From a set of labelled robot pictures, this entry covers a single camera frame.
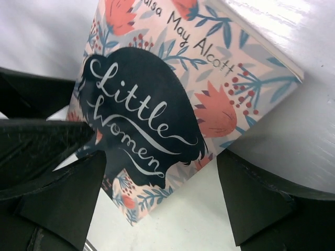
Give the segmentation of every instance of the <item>book cover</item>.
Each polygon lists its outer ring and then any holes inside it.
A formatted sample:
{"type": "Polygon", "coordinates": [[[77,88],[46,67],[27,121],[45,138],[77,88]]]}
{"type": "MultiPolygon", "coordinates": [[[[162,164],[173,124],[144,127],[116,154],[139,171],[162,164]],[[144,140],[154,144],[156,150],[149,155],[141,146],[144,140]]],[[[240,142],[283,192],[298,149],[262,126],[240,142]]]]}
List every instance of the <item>book cover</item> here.
{"type": "Polygon", "coordinates": [[[300,84],[209,0],[100,0],[68,120],[104,150],[103,190],[136,224],[300,84]]]}

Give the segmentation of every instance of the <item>white table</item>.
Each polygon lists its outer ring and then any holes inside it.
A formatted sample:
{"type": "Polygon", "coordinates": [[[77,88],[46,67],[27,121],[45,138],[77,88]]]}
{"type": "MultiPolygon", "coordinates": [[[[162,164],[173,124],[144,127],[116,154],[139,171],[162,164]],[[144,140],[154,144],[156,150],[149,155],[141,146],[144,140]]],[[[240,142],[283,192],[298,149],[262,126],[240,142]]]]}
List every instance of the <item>white table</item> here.
{"type": "MultiPolygon", "coordinates": [[[[335,192],[333,0],[226,2],[306,71],[304,85],[231,149],[286,179],[335,192]]],[[[97,0],[1,1],[0,66],[75,79],[96,5],[97,0]]],[[[140,226],[127,224],[102,193],[88,238],[98,251],[234,250],[214,163],[140,226]],[[206,194],[197,194],[202,189],[206,194]]]]}

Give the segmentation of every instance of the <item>book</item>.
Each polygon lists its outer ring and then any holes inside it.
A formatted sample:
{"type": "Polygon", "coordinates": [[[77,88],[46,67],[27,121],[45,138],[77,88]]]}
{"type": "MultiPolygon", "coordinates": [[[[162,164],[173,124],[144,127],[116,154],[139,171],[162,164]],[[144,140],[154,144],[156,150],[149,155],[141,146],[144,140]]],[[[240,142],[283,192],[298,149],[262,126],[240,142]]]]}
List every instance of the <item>book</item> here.
{"type": "Polygon", "coordinates": [[[220,0],[100,0],[67,119],[104,150],[135,225],[292,93],[304,74],[220,0]]]}

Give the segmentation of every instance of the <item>illustrated flower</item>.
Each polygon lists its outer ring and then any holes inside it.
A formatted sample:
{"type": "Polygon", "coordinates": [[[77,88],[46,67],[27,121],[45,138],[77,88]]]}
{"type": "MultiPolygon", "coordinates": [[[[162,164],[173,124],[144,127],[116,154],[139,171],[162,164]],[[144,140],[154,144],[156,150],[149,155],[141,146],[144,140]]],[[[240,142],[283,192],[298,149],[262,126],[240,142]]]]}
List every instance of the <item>illustrated flower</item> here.
{"type": "Polygon", "coordinates": [[[95,144],[98,144],[102,138],[103,138],[102,133],[99,131],[99,129],[97,129],[95,144]]]}
{"type": "Polygon", "coordinates": [[[197,0],[171,0],[179,14],[187,21],[193,20],[199,12],[197,0]]]}
{"type": "Polygon", "coordinates": [[[105,0],[105,17],[109,30],[122,36],[132,30],[136,14],[131,13],[135,0],[105,0]]]}
{"type": "Polygon", "coordinates": [[[205,138],[224,137],[234,131],[237,116],[223,87],[217,91],[208,81],[208,90],[203,94],[195,93],[201,104],[194,110],[199,128],[205,138]]]}
{"type": "Polygon", "coordinates": [[[211,160],[213,159],[213,153],[210,155],[205,156],[203,159],[198,159],[195,161],[195,166],[197,171],[200,171],[204,166],[206,166],[211,160]]]}
{"type": "Polygon", "coordinates": [[[122,195],[122,201],[124,202],[124,205],[126,208],[134,209],[136,206],[136,203],[128,196],[128,195],[122,195]]]}
{"type": "Polygon", "coordinates": [[[75,111],[71,111],[66,115],[66,120],[67,121],[80,121],[79,116],[77,116],[77,114],[75,113],[75,111]]]}

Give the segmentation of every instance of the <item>dark blue silhouette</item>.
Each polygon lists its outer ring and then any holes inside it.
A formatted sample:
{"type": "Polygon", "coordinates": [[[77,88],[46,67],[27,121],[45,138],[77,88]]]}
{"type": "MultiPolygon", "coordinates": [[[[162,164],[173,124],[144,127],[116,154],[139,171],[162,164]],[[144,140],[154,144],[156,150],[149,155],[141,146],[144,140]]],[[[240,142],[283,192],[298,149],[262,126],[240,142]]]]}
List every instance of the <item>dark blue silhouette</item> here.
{"type": "Polygon", "coordinates": [[[122,48],[107,58],[89,56],[78,89],[84,117],[103,137],[97,145],[93,138],[89,149],[77,155],[106,151],[109,180],[113,181],[125,169],[138,186],[165,188],[165,174],[173,164],[189,165],[204,157],[207,147],[182,84],[170,67],[151,52],[122,48]],[[110,78],[104,81],[109,69],[110,78]],[[97,100],[103,104],[94,118],[97,100]],[[143,103],[146,107],[143,105],[140,119],[136,109],[143,103]]]}

